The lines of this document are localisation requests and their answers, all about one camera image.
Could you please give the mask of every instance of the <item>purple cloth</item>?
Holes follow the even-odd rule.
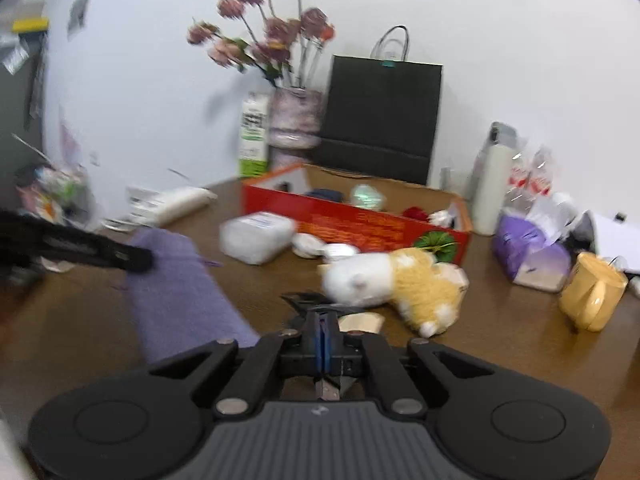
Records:
[[[209,275],[190,238],[162,229],[140,228],[130,245],[151,249],[154,267],[127,273],[126,291],[148,362],[232,337],[241,347],[259,336]]]

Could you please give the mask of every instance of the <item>stuffed toy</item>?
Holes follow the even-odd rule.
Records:
[[[332,301],[354,307],[391,301],[425,338],[456,322],[468,289],[462,269],[436,263],[430,252],[418,248],[356,254],[323,267],[322,288]]]

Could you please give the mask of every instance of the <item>red box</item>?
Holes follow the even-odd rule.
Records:
[[[369,184],[385,195],[385,212],[360,209],[348,203],[304,196],[315,188],[333,189],[348,200],[357,184]],[[472,225],[465,202],[456,194],[387,178],[355,176],[311,164],[297,164],[242,183],[245,214],[270,211],[299,222],[298,231],[325,242],[347,243],[363,252],[392,251],[418,246],[439,261],[460,265]],[[427,214],[449,209],[454,229],[405,218],[402,211],[418,206]]]

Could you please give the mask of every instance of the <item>tissue box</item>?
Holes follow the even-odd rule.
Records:
[[[545,243],[545,235],[531,222],[502,216],[493,248],[513,283],[559,292],[571,271],[571,256],[560,243]]]

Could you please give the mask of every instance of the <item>flower vase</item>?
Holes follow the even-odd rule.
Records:
[[[305,88],[276,88],[271,99],[271,171],[297,162],[308,162],[308,154],[320,138],[322,94]]]

